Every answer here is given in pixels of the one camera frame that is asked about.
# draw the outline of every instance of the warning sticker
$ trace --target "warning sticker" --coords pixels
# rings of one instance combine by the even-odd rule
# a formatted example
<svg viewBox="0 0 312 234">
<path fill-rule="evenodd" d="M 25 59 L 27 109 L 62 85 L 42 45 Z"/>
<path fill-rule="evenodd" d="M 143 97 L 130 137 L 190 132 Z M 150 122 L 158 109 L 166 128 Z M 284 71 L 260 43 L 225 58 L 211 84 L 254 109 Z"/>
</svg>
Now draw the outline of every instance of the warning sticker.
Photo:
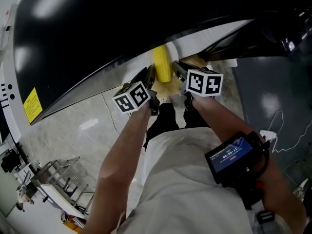
<svg viewBox="0 0 312 234">
<path fill-rule="evenodd" d="M 36 92 L 36 88 L 31 91 L 30 95 L 25 101 L 24 110 L 29 123 L 31 123 L 42 112 L 42 107 Z"/>
</svg>

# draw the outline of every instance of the black pants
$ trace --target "black pants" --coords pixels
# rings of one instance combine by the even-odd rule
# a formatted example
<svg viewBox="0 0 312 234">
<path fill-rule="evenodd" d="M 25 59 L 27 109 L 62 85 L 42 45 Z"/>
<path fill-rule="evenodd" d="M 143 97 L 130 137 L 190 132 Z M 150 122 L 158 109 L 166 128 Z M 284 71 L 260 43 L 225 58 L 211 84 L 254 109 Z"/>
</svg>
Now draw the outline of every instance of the black pants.
<svg viewBox="0 0 312 234">
<path fill-rule="evenodd" d="M 197 110 L 184 111 L 184 120 L 186 122 L 185 128 L 194 127 L 209 127 L 202 116 Z M 146 142 L 144 147 L 147 147 L 148 142 L 164 133 L 169 131 L 178 130 L 179 127 L 176 123 L 176 111 L 171 103 L 161 104 L 159 107 L 159 115 L 153 125 L 147 130 Z"/>
</svg>

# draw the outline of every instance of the digital screen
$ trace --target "digital screen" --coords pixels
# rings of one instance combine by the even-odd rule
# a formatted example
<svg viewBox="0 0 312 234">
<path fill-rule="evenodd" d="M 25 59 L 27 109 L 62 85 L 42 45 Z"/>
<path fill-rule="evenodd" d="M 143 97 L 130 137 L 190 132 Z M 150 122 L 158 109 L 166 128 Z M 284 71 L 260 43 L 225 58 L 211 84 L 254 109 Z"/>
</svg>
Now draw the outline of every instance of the digital screen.
<svg viewBox="0 0 312 234">
<path fill-rule="evenodd" d="M 211 156 L 210 161 L 214 167 L 215 172 L 217 173 L 238 161 L 252 149 L 253 148 L 251 145 L 241 137 L 235 140 L 234 143 L 222 149 L 220 152 Z"/>
</svg>

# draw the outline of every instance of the cable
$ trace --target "cable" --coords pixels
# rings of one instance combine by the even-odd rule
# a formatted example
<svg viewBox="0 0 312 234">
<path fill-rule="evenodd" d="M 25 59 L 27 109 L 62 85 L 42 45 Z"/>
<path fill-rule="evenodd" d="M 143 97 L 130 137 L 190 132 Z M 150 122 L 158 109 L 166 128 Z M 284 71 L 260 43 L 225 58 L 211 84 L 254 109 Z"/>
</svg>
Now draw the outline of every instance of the cable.
<svg viewBox="0 0 312 234">
<path fill-rule="evenodd" d="M 270 128 L 272 127 L 273 121 L 275 120 L 275 117 L 276 117 L 277 113 L 279 113 L 279 112 L 282 113 L 282 125 L 281 125 L 279 131 L 277 132 L 276 137 L 273 138 L 273 139 L 271 139 L 271 141 L 270 141 L 270 143 L 271 143 L 274 139 L 276 139 L 276 142 L 275 142 L 275 144 L 274 144 L 274 146 L 273 146 L 272 153 L 273 153 L 274 151 L 276 151 L 277 153 L 279 153 L 279 152 L 281 152 L 281 151 L 287 152 L 288 150 L 295 148 L 295 147 L 299 144 L 301 138 L 302 138 L 304 135 L 306 135 L 308 128 L 309 128 L 309 127 L 311 126 L 311 124 L 312 124 L 312 120 L 311 120 L 311 122 L 309 123 L 309 125 L 306 127 L 306 130 L 305 130 L 304 134 L 301 135 L 301 136 L 299 137 L 297 143 L 296 143 L 293 147 L 290 147 L 290 148 L 288 148 L 288 149 L 281 149 L 281 150 L 278 151 L 277 149 L 275 149 L 275 146 L 276 146 L 277 141 L 278 141 L 278 137 L 277 137 L 277 136 L 278 136 L 278 134 L 280 133 L 280 131 L 282 130 L 283 125 L 284 125 L 284 115 L 283 115 L 283 111 L 282 111 L 282 110 L 277 110 L 277 111 L 275 112 L 274 117 L 273 117 L 273 119 L 272 119 L 272 121 L 271 121 L 271 123 L 270 123 L 270 126 L 269 126 L 269 128 L 268 128 L 268 130 L 270 130 Z"/>
<path fill-rule="evenodd" d="M 103 97 L 103 101 L 104 101 L 104 103 L 105 103 L 105 105 L 106 105 L 106 107 L 107 107 L 107 110 L 108 110 L 109 116 L 111 117 L 112 124 L 113 124 L 113 126 L 114 126 L 114 128 L 115 128 L 116 132 L 118 133 L 118 135 L 120 135 L 120 133 L 118 132 L 118 130 L 117 130 L 117 128 L 116 128 L 116 126 L 115 126 L 115 124 L 114 124 L 113 117 L 112 117 L 112 115 L 111 115 L 111 111 L 109 111 L 109 108 L 108 108 L 107 103 L 106 103 L 106 101 L 105 101 L 105 99 L 104 99 L 104 96 L 103 96 L 103 94 L 102 94 L 102 93 L 101 93 L 101 95 L 102 95 L 102 97 Z"/>
</svg>

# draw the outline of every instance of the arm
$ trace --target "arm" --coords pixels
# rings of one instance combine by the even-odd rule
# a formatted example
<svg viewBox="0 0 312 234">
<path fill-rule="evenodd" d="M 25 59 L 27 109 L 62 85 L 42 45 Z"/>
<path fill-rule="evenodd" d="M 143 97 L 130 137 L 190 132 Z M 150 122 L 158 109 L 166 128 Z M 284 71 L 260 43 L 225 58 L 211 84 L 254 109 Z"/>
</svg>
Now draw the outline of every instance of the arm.
<svg viewBox="0 0 312 234">
<path fill-rule="evenodd" d="M 246 135 L 253 131 L 248 124 L 213 98 L 197 95 L 193 97 L 193 106 L 222 142 L 240 131 Z M 258 166 L 262 167 L 263 164 L 264 160 L 261 160 Z M 303 233 L 306 222 L 304 206 L 290 191 L 272 158 L 269 159 L 268 167 L 260 176 L 259 181 L 263 183 L 265 210 L 280 215 L 294 234 Z"/>
<path fill-rule="evenodd" d="M 90 218 L 83 234 L 109 234 L 126 212 L 128 191 L 137 169 L 151 110 L 146 103 L 132 113 L 104 159 L 97 179 Z"/>
</svg>

